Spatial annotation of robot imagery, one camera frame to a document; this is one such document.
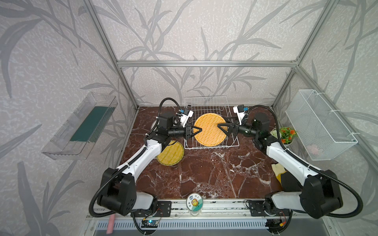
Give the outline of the tan woven plate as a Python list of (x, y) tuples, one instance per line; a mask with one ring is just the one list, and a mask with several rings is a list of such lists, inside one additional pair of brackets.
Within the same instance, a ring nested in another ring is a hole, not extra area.
[(214, 113), (207, 113), (200, 116), (195, 121), (195, 127), (201, 128), (202, 131), (194, 138), (203, 146), (215, 147), (226, 139), (226, 134), (219, 129), (219, 124), (225, 124), (225, 119)]

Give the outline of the green woven plate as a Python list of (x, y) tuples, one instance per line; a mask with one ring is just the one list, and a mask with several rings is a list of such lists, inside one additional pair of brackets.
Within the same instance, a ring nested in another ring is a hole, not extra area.
[(156, 159), (161, 165), (173, 166), (183, 159), (184, 152), (184, 147), (180, 142), (171, 141)]

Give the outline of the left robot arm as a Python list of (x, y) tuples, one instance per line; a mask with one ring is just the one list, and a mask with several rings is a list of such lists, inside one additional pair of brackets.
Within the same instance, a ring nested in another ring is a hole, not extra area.
[(148, 215), (158, 210), (156, 197), (138, 192), (136, 181), (149, 163), (170, 144), (173, 138), (189, 139), (202, 129), (190, 125), (193, 111), (181, 109), (177, 114), (165, 113), (157, 117), (143, 146), (125, 163), (115, 169), (108, 168), (102, 175), (99, 190), (89, 205), (93, 217), (105, 217), (115, 213), (126, 216), (131, 212), (144, 211)]

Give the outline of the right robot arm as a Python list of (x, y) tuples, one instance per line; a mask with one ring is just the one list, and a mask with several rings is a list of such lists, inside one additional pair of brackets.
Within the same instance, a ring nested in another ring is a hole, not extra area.
[(242, 134), (252, 137), (255, 147), (283, 166), (283, 190), (265, 196), (264, 210), (275, 214), (280, 209), (302, 211), (315, 219), (330, 215), (343, 206), (342, 183), (330, 171), (323, 171), (291, 152), (282, 142), (262, 129), (259, 120), (252, 124), (239, 122), (218, 124), (226, 135)]

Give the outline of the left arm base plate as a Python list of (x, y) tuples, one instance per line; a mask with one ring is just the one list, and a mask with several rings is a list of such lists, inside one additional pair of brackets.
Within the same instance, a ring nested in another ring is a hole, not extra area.
[(149, 209), (137, 209), (133, 210), (136, 217), (170, 217), (172, 209), (171, 201), (153, 200)]

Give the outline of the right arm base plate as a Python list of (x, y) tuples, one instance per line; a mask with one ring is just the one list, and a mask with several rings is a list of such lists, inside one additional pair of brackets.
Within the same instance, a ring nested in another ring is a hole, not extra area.
[(251, 216), (261, 217), (289, 217), (289, 209), (271, 208), (265, 200), (247, 200), (245, 202), (247, 209), (249, 209)]

